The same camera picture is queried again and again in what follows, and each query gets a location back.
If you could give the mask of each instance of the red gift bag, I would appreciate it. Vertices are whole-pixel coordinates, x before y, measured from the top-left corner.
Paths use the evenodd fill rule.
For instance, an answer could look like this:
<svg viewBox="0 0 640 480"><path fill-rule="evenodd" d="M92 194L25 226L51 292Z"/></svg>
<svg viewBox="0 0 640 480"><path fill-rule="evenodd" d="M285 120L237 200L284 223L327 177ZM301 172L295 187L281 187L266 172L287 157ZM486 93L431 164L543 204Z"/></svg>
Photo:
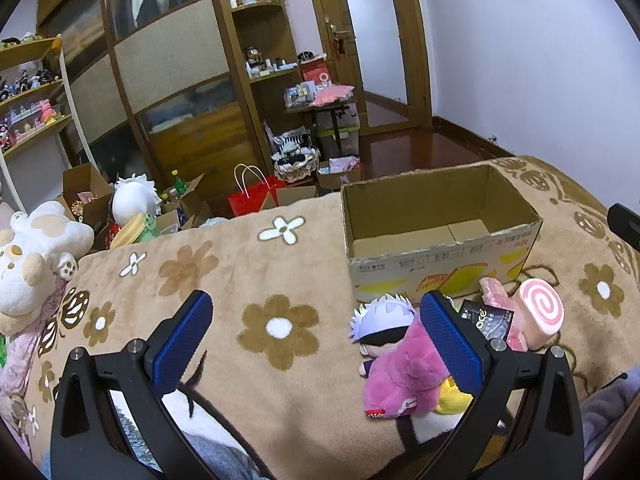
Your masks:
<svg viewBox="0 0 640 480"><path fill-rule="evenodd" d="M240 184L240 180L238 180L238 168L242 167L244 167L244 170L242 170L242 176L240 177L242 184ZM260 182L258 184L249 188L247 188L244 182L244 175L247 171L251 171L255 176L260 178ZM238 184L240 191L230 195L228 200L235 216L242 216L260 211L262 203L267 197L267 193L271 193L273 200L277 204L278 197L276 196L276 189L286 186L283 181L278 180L273 175L265 177L264 173L260 171L260 168L257 168L256 166L248 166L246 164L238 164L234 168L234 177L236 178L236 184Z"/></svg>

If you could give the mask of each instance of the table leg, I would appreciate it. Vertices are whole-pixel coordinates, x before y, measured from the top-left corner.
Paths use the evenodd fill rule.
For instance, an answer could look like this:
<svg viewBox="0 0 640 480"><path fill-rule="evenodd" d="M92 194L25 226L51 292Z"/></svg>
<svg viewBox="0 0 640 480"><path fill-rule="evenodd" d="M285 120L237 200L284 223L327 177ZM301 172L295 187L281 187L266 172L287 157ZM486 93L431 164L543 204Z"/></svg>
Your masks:
<svg viewBox="0 0 640 480"><path fill-rule="evenodd" d="M338 116L336 110L331 110L331 122L334 125L335 143L338 145L338 156L343 156L342 141L340 140L340 128L338 127Z"/></svg>

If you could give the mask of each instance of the white wall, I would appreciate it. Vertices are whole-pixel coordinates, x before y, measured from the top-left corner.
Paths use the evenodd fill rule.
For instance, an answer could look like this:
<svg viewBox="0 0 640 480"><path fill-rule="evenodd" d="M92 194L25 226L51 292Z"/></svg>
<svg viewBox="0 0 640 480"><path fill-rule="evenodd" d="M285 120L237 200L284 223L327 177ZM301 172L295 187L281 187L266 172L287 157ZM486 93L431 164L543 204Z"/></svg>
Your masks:
<svg viewBox="0 0 640 480"><path fill-rule="evenodd" d="M27 31L35 32L37 8L38 0L21 0L0 32L0 37L21 38ZM66 170L66 164L53 137L44 139L35 147L12 158L8 165L15 187L28 212L62 192L62 172ZM16 208L1 174L0 179L2 199Z"/></svg>
<svg viewBox="0 0 640 480"><path fill-rule="evenodd" d="M322 41L318 31L318 22L314 11L313 0L286 0L285 7L289 17L296 52L310 51L318 56L322 54Z"/></svg>
<svg viewBox="0 0 640 480"><path fill-rule="evenodd" d="M404 65L393 0L347 0L365 91L406 104Z"/></svg>
<svg viewBox="0 0 640 480"><path fill-rule="evenodd" d="M422 0L433 113L640 212L640 41L613 0Z"/></svg>

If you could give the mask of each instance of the white plush dog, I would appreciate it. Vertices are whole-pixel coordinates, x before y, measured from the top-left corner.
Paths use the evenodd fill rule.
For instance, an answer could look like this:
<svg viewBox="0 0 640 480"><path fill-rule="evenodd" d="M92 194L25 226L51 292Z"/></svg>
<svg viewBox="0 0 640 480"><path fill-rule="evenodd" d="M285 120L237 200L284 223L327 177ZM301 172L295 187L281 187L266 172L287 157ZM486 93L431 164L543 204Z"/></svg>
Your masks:
<svg viewBox="0 0 640 480"><path fill-rule="evenodd" d="M31 324L56 279L69 282L93 243L94 231L69 220L58 202L15 213L11 228L0 231L0 333L12 336Z"/></svg>

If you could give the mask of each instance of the corner shelf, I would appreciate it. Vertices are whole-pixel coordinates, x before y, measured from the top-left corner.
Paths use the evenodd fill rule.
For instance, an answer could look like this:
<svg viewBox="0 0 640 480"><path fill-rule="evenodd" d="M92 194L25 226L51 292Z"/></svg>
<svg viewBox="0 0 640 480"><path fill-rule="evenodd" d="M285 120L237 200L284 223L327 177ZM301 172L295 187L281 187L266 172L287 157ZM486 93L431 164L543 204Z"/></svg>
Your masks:
<svg viewBox="0 0 640 480"><path fill-rule="evenodd" d="M254 4L242 4L240 6L237 6L235 9L231 9L231 12L235 14L236 12L255 9L257 7L276 7L277 9L282 10L282 4L277 2L256 2Z"/></svg>
<svg viewBox="0 0 640 480"><path fill-rule="evenodd" d="M253 79L249 79L249 83L256 84L259 83L261 81L267 81L267 79L273 79L274 77L280 77L283 75L287 75L287 74L293 74L298 72L298 67L295 68L288 68L287 70L278 70L277 72L274 72L273 74L269 74L263 77L255 77Z"/></svg>
<svg viewBox="0 0 640 480"><path fill-rule="evenodd" d="M0 102L0 116L4 114L4 109L14 103L20 103L25 97L35 98L39 95L51 97L58 86L62 85L62 79L47 83L46 85L40 85L37 88L32 88L26 92L22 92L16 96L9 97L6 101Z"/></svg>
<svg viewBox="0 0 640 480"><path fill-rule="evenodd" d="M60 133L62 129L67 126L71 122L71 115L64 116L59 118L55 123L50 124L49 126L45 126L43 129L38 130L37 132L32 133L22 142L18 142L14 147L10 150L7 150L3 153L4 160L10 160L13 156L18 155L23 152L26 148L33 145L35 142L39 142L43 140L45 137L50 135L54 135Z"/></svg>
<svg viewBox="0 0 640 480"><path fill-rule="evenodd" d="M34 40L0 50L0 72L31 61L39 61L47 55L59 38Z"/></svg>

